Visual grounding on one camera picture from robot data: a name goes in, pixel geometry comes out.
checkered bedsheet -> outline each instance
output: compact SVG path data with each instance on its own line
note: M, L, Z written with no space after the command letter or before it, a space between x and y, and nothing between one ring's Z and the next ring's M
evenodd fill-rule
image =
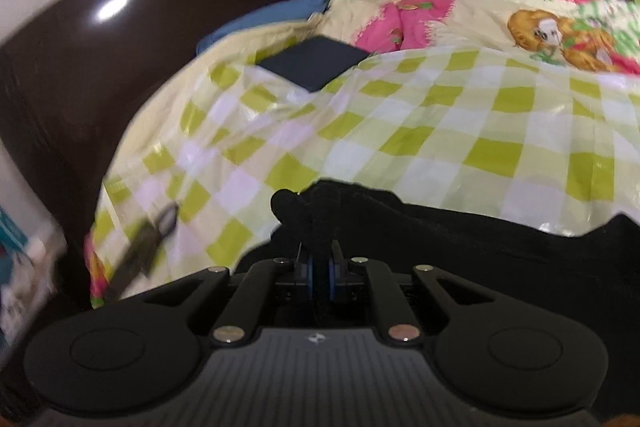
M105 179L94 283L172 200L177 231L128 295L234 267L276 225L274 191L323 176L567 235L640 218L633 77L447 47L372 56L310 94L253 65L277 50L214 65L174 131Z

pillow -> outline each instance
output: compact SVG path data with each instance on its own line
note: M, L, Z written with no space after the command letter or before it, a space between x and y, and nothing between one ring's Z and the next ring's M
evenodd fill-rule
M307 20L312 13L323 13L329 0L288 0L269 4L238 17L216 31L204 37L196 47L196 54L200 55L204 50L215 44L222 37L238 30L246 30L270 24L274 22L286 22L295 20Z

pink fabric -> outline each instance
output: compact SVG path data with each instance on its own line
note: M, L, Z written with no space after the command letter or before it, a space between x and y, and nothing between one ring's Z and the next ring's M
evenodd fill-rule
M388 53L426 48L431 44L427 22L444 19L454 0L401 0L385 4L354 45L368 52Z
M392 2L384 5L382 14L358 36L354 46L368 52L389 53L400 49L402 23L398 7Z
M427 22L441 21L447 16L453 0L402 0L398 3L402 21L401 50L427 48L431 36Z
M623 73L628 74L640 74L640 64L629 57L623 57L622 55L609 54L611 62L622 70Z

dark brown headboard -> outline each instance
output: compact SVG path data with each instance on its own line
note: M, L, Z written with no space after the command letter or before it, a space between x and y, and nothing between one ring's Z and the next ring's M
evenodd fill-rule
M60 0L0 55L0 137L38 197L79 248L100 181L130 119L222 23L279 0Z

bedding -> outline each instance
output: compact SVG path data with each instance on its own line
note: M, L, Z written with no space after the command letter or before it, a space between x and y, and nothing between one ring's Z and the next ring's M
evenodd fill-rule
M233 268L276 224L274 191L324 176L565 235L640 219L634 79L440 46L375 55L308 93L254 65L293 41L192 64L190 95L111 169L88 250L96 304L140 221L169 201L180 225L126 295Z
M94 303L169 201L177 232L126 295L233 268L269 237L274 191L324 176L560 235L640 220L635 24L619 0L331 0L232 33L130 124L86 248ZM316 93L256 65L316 35L372 56Z
M434 45L475 43L582 71L640 74L640 11L625 0L456 0Z

